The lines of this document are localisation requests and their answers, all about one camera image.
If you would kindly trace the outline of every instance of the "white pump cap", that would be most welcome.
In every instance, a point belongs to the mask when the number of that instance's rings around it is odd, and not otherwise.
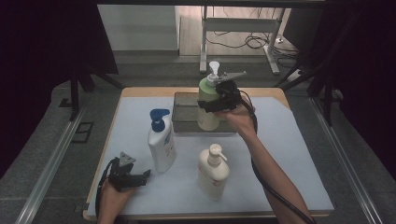
[[[216,61],[212,61],[209,63],[209,66],[210,66],[210,70],[212,71],[212,73],[207,76],[206,83],[209,86],[216,86],[215,81],[219,78],[218,71],[219,71],[220,64]]]
[[[209,148],[209,157],[207,161],[210,164],[218,165],[221,163],[221,159],[227,161],[227,158],[221,153],[222,148],[219,144],[212,144]]]

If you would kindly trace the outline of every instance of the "metal rail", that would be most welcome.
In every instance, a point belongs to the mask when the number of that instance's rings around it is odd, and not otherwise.
[[[52,182],[53,177],[55,176],[59,165],[64,158],[64,153],[66,152],[70,141],[73,138],[73,134],[76,131],[79,122],[81,121],[82,116],[84,115],[87,104],[90,101],[89,96],[83,96],[81,101],[81,109],[79,110],[76,118],[73,121],[69,121],[64,132],[62,133],[61,139],[57,143],[55,149],[49,157],[49,160],[41,172],[40,177],[38,178],[32,192],[29,195],[24,207],[22,208],[20,215],[15,221],[16,224],[24,224],[24,223],[32,223],[35,218],[35,214],[37,213],[40,204],[42,203],[44,196],[47,193],[47,190],[50,187],[50,183]]]
[[[337,134],[335,133],[334,129],[328,125],[325,118],[322,116],[322,108],[317,98],[310,98],[311,104],[315,108],[316,114],[318,116],[318,120],[326,133],[327,137],[329,138],[332,149],[340,163],[341,168],[346,175],[347,180],[349,181],[349,185],[352,187],[356,198],[358,199],[359,203],[361,204],[361,209],[366,215],[367,220],[371,224],[382,224],[381,217],[379,216],[375,204],[371,199],[370,195],[368,194],[366,188],[361,183],[355,169],[352,166],[342,144],[338,140]]]

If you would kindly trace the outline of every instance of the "white table surface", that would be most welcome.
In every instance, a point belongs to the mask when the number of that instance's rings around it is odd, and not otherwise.
[[[308,209],[329,214],[334,208],[292,112],[272,97],[252,97],[252,102],[256,107],[258,136],[264,145],[302,193]],[[172,113],[173,97],[122,97],[107,140],[100,175],[122,151],[137,159],[132,174],[151,169],[147,185],[137,191],[123,215],[213,217],[272,213],[252,171],[248,149],[237,133],[176,133],[176,160],[164,174],[156,173],[147,139],[149,111],[153,108],[167,108]],[[218,201],[208,199],[197,182],[199,153],[213,143],[222,146],[230,167],[228,182]],[[87,214],[92,217],[95,196],[96,192]]]

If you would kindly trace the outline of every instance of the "black curtain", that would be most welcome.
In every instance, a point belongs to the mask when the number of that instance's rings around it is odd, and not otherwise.
[[[54,87],[72,71],[89,73],[84,65],[118,71],[97,5],[2,1],[0,34],[2,176],[43,118]]]
[[[340,107],[396,179],[396,3],[369,1],[332,65]]]

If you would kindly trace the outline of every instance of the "pump nozzle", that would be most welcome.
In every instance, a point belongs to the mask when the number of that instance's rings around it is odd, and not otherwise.
[[[221,151],[222,151],[222,148],[219,144],[210,145],[209,154],[212,157],[214,157],[214,158],[222,157],[225,161],[227,161],[227,158],[221,153]]]
[[[206,77],[206,82],[207,85],[214,87],[216,86],[216,84],[218,84],[219,81],[218,71],[220,64],[218,62],[213,61],[209,63],[209,66],[212,73]]]
[[[165,129],[165,123],[163,122],[163,116],[170,114],[168,109],[152,109],[149,112],[151,117],[151,128],[154,132],[160,133]]]
[[[210,66],[210,70],[212,71],[212,74],[217,76],[220,64],[218,62],[216,62],[216,61],[212,61],[212,62],[209,63],[209,66]]]

